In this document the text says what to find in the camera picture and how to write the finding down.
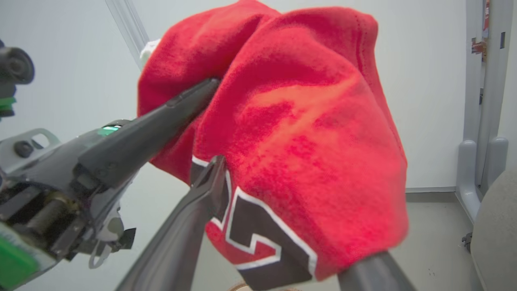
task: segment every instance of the green light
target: green light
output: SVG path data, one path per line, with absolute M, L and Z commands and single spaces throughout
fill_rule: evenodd
M 107 130 L 118 130 L 118 127 L 106 126 L 106 127 L 103 127 L 102 129 L 107 129 Z

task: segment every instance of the gray floor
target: gray floor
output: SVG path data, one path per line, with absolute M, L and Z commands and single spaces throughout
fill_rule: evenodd
M 418 291 L 481 291 L 461 237 L 472 224 L 454 193 L 407 195 L 410 229 L 391 253 Z M 192 291 L 227 291 L 239 274 L 205 239 Z M 295 286 L 300 291 L 339 291 L 336 278 Z

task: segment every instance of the metal shaft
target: metal shaft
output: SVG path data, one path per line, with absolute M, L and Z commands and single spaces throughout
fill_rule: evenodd
M 53 199 L 27 223 L 27 227 L 43 235 L 66 211 L 67 206 L 63 201 Z

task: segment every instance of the red fabric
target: red fabric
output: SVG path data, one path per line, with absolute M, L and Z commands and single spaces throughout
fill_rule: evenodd
M 377 23 L 347 8 L 286 14 L 251 1 L 172 26 L 139 81 L 138 114 L 209 77 L 207 110 L 152 161 L 189 181 L 192 155 L 223 154 L 240 187 L 317 253 L 325 279 L 407 233 L 407 162 L 375 66 Z M 239 264 L 250 254 L 206 227 Z M 259 245 L 256 256 L 271 251 Z

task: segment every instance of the brown circular rim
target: brown circular rim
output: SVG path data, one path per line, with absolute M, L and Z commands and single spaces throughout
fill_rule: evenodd
M 237 285 L 233 286 L 232 288 L 230 288 L 230 290 L 228 290 L 228 291 L 238 291 L 238 290 L 239 290 L 239 289 L 241 289 L 242 287 L 246 287 L 246 286 L 248 286 L 248 284 L 246 284 L 246 283 L 239 283 L 239 284 L 237 284 Z M 286 289 L 286 290 L 284 290 L 284 291 L 300 291 L 300 290 L 298 290 L 298 289 L 292 289 L 292 288 L 291 288 L 291 289 Z

